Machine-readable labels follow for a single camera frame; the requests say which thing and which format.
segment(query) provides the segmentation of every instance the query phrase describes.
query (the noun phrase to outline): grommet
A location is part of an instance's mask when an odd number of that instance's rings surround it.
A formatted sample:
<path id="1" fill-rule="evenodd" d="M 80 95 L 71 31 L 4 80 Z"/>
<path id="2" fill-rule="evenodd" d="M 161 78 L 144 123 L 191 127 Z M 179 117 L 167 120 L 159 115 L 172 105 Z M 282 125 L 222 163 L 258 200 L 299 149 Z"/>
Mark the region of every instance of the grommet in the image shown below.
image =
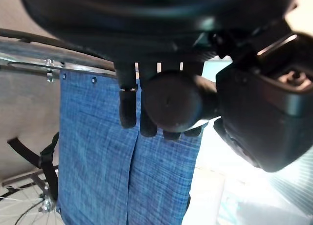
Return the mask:
<path id="1" fill-rule="evenodd" d="M 96 77 L 93 77 L 92 80 L 91 80 L 91 82 L 92 82 L 93 84 L 96 84 L 96 83 L 97 83 L 97 78 L 96 78 Z"/>

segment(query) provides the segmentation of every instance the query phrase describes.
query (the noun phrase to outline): black knob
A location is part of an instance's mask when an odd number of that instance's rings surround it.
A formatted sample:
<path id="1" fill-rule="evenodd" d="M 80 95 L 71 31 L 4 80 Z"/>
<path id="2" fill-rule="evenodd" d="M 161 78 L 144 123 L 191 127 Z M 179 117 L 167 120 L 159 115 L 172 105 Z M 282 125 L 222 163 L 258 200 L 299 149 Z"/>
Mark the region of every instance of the black knob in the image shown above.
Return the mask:
<path id="1" fill-rule="evenodd" d="M 218 116 L 215 84 L 198 75 L 162 72 L 145 84 L 144 92 L 148 116 L 168 132 L 184 132 Z"/>

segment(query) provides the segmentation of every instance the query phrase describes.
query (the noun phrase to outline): blue plaid fabric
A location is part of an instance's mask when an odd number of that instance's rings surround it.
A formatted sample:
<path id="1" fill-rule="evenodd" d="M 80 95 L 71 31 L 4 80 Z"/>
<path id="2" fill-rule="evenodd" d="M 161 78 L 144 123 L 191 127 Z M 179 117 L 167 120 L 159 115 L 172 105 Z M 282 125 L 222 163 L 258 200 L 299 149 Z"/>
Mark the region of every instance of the blue plaid fabric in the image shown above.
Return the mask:
<path id="1" fill-rule="evenodd" d="M 65 224 L 181 224 L 201 137 L 145 138 L 139 119 L 122 129 L 117 82 L 97 77 L 93 84 L 93 77 L 69 72 L 60 79 L 58 206 Z"/>

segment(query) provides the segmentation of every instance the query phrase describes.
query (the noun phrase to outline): bicycle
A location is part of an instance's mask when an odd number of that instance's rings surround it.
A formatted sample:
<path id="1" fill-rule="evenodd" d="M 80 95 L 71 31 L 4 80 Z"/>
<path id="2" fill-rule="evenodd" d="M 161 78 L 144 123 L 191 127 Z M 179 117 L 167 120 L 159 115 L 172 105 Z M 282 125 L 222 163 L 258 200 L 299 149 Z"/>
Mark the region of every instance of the bicycle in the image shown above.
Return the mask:
<path id="1" fill-rule="evenodd" d="M 0 65 L 11 73 L 46 76 L 48 82 L 59 79 L 60 71 L 115 77 L 113 63 L 87 48 L 8 29 L 0 29 Z M 43 170 L 6 179 L 1 185 L 1 224 L 63 224 Z"/>

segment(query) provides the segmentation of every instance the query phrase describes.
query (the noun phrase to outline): black strap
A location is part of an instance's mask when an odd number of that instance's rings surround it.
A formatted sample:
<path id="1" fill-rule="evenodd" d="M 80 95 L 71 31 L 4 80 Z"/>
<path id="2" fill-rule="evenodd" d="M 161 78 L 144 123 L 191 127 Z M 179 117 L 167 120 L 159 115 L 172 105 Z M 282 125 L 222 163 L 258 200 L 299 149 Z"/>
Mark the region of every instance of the black strap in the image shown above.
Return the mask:
<path id="1" fill-rule="evenodd" d="M 52 161 L 55 146 L 59 139 L 59 132 L 53 137 L 52 143 L 40 152 L 40 156 L 29 150 L 22 144 L 18 138 L 8 141 L 8 144 L 20 154 L 24 159 L 33 164 L 39 169 L 42 169 L 45 179 L 49 185 L 51 196 L 54 200 L 58 199 L 58 177 L 55 173 Z"/>
<path id="2" fill-rule="evenodd" d="M 15 152 L 20 154 L 24 159 L 26 159 L 29 163 L 33 164 L 37 168 L 41 168 L 39 166 L 40 156 L 33 153 L 29 150 L 24 144 L 22 144 L 18 138 L 13 138 L 8 140 L 7 142 Z"/>

